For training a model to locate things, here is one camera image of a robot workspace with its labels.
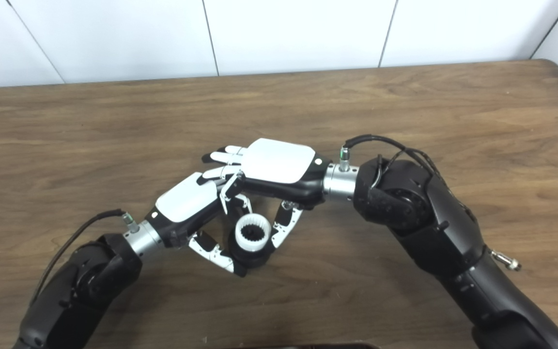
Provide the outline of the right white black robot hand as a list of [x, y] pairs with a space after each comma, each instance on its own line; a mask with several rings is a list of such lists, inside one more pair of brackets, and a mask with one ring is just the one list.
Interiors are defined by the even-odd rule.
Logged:
[[354, 200], [359, 168], [351, 166], [349, 159], [347, 146], [341, 148], [335, 163], [310, 146], [261, 138], [247, 147], [228, 145], [206, 153], [203, 162], [216, 162], [220, 167], [203, 172], [197, 183], [224, 181], [219, 192], [224, 212], [228, 212], [229, 201], [242, 192], [281, 200], [270, 239], [277, 248], [304, 210], [327, 200]]

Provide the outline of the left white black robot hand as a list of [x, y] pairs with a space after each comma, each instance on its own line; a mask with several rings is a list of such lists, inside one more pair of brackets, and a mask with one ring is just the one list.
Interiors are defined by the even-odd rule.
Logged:
[[161, 195], [135, 230], [129, 225], [124, 238], [142, 262], [165, 248], [189, 247], [218, 267], [244, 277], [247, 268], [202, 232], [207, 223], [223, 213], [223, 204], [218, 196], [222, 186], [213, 181], [199, 185], [200, 176], [195, 172]]

